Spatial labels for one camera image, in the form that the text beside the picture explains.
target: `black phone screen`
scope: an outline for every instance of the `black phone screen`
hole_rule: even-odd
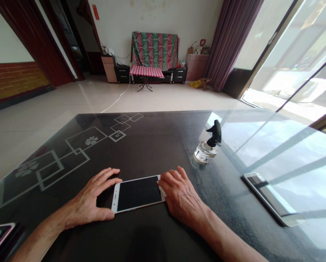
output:
[[[162,201],[157,181],[158,177],[153,176],[128,182],[122,182],[119,189],[117,211]]]

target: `white geometric pattern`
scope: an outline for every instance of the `white geometric pattern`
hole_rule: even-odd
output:
[[[131,126],[129,124],[127,124],[128,121],[131,122],[136,122],[137,120],[139,120],[140,118],[142,118],[143,115],[141,114],[136,114],[132,117],[129,117],[127,115],[121,115],[119,117],[117,117],[115,119],[116,122],[118,122],[118,124],[115,124],[114,126],[111,127],[112,130],[114,130],[115,132],[109,136],[107,136],[106,134],[104,134],[103,132],[101,132],[97,127],[90,127],[87,130],[90,130],[92,128],[95,128],[100,135],[103,135],[104,138],[100,139],[97,136],[91,136],[88,139],[85,140],[85,145],[87,145],[88,147],[86,147],[84,150],[82,150],[81,148],[73,148],[70,144],[70,142],[68,141],[68,139],[79,135],[80,133],[86,132],[87,130],[84,130],[76,135],[73,135],[67,139],[65,139],[65,142],[67,143],[67,145],[70,147],[70,149],[72,150],[70,153],[62,156],[62,157],[58,157],[55,153],[54,150],[48,151],[38,157],[35,157],[33,160],[28,161],[20,166],[18,166],[17,168],[15,168],[14,170],[17,170],[17,172],[15,173],[15,177],[19,178],[19,177],[23,177],[25,175],[28,174],[32,174],[34,173],[34,175],[37,178],[37,183],[34,184],[33,186],[27,188],[27,189],[22,189],[23,191],[18,193],[16,196],[12,197],[11,199],[5,200],[4,199],[4,190],[5,190],[5,179],[0,181],[0,208],[6,206],[7,204],[11,203],[12,201],[16,200],[17,198],[19,198],[20,196],[24,195],[25,193],[29,192],[30,190],[34,189],[35,187],[39,186],[41,191],[46,190],[47,188],[49,188],[50,186],[54,185],[55,183],[57,183],[58,181],[60,181],[62,178],[64,178],[65,176],[67,176],[68,174],[72,173],[74,170],[78,169],[80,166],[82,166],[83,164],[85,164],[86,162],[88,162],[90,160],[90,158],[88,157],[88,155],[85,154],[85,150],[89,149],[91,146],[99,143],[100,141],[102,141],[103,139],[109,137],[112,141],[114,142],[118,142],[120,139],[122,139],[123,137],[126,136],[126,134],[124,134],[121,129],[127,130],[128,128],[130,128]],[[48,163],[46,166],[43,166],[40,169],[37,169],[39,166],[39,163],[36,161],[37,159],[51,154],[53,156],[53,162]],[[61,163],[61,159],[74,154],[74,155],[78,155],[78,154],[82,154],[84,157],[83,162],[78,163],[78,165],[74,168],[72,168],[72,170],[68,171],[67,173],[63,174],[61,177],[57,178],[56,180],[52,181],[50,184],[45,184],[46,181],[48,181],[51,177],[55,176],[57,173],[61,172],[62,170],[65,169],[65,167],[63,166],[63,164]],[[54,171],[52,174],[48,174],[47,177],[43,177],[42,176],[42,171],[50,166],[57,166],[58,169],[56,171]]]

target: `finger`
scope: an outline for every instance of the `finger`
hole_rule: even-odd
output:
[[[111,170],[112,168],[108,167],[106,169],[103,169],[102,171],[100,171],[97,175],[95,175],[92,178],[92,182],[95,182],[100,176],[102,176],[104,173],[106,173],[107,171]]]
[[[165,180],[172,187],[177,187],[178,185],[178,181],[169,172],[162,174],[160,179]]]
[[[120,169],[112,168],[111,170],[103,173],[95,182],[96,184],[101,184],[102,182],[106,181],[111,175],[118,174]]]
[[[120,183],[120,182],[123,182],[123,180],[120,178],[113,178],[113,179],[104,181],[102,184],[99,184],[98,187],[96,188],[96,190],[95,190],[96,196],[101,194],[103,191],[105,191],[110,186]]]
[[[181,175],[176,170],[169,170],[169,173],[177,180],[182,181]]]
[[[177,166],[177,170],[179,171],[179,173],[181,174],[181,177],[183,179],[189,180],[187,177],[186,171],[182,167]]]
[[[172,194],[173,188],[165,180],[160,179],[158,181],[158,186],[160,186],[164,190],[167,196],[170,196]]]
[[[93,221],[112,220],[114,218],[114,212],[108,208],[97,208]]]

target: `dark red door frame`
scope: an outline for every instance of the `dark red door frame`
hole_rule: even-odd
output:
[[[84,74],[81,71],[79,64],[76,61],[76,58],[72,52],[71,46],[69,45],[66,36],[64,35],[64,32],[61,28],[60,23],[58,22],[57,16],[54,12],[54,9],[52,8],[49,0],[40,0],[40,3],[45,11],[46,16],[49,18],[50,24],[52,28],[54,29],[56,36],[58,37],[58,40],[60,41],[63,50],[65,51],[75,73],[78,76],[78,79],[80,81],[84,80]]]
[[[61,53],[60,49],[58,48],[58,46],[57,46],[57,44],[56,44],[56,42],[55,42],[55,39],[54,39],[53,35],[51,34],[51,32],[50,32],[50,30],[49,30],[49,28],[48,28],[48,26],[47,26],[47,24],[46,24],[46,22],[45,22],[45,20],[44,20],[44,17],[43,17],[43,15],[41,14],[41,12],[40,12],[40,10],[39,10],[39,8],[38,8],[38,6],[37,6],[35,0],[24,0],[24,1],[28,1],[28,2],[30,3],[30,5],[31,5],[31,7],[32,7],[32,9],[33,9],[33,11],[34,11],[34,13],[35,13],[35,15],[37,16],[37,18],[38,18],[40,24],[41,24],[42,27],[43,27],[43,30],[44,30],[45,34],[46,34],[47,37],[49,38],[49,40],[50,40],[50,42],[51,42],[51,44],[52,44],[53,49],[54,49],[55,52],[58,54],[58,57],[59,57],[59,59],[61,60],[61,62],[62,62],[62,64],[63,64],[63,67],[64,67],[65,70],[67,71],[68,76],[70,77],[70,79],[72,79],[72,82],[75,82],[76,79],[75,79],[75,77],[74,77],[72,71],[70,70],[70,68],[69,68],[69,66],[68,66],[68,64],[67,64],[67,62],[66,62],[66,60],[64,59],[63,54]]]
[[[0,13],[50,83],[75,81],[34,0],[0,0]]]

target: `flower pattern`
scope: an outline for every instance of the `flower pattern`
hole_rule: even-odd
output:
[[[94,137],[94,136],[92,136],[92,137],[88,138],[88,139],[85,141],[85,145],[89,146],[89,145],[91,145],[91,144],[95,144],[97,140],[98,140],[98,137]]]
[[[19,177],[19,176],[28,175],[32,172],[33,169],[36,169],[38,165],[39,164],[36,161],[30,162],[28,164],[24,164],[23,166],[21,166],[21,168],[18,170],[15,176]]]

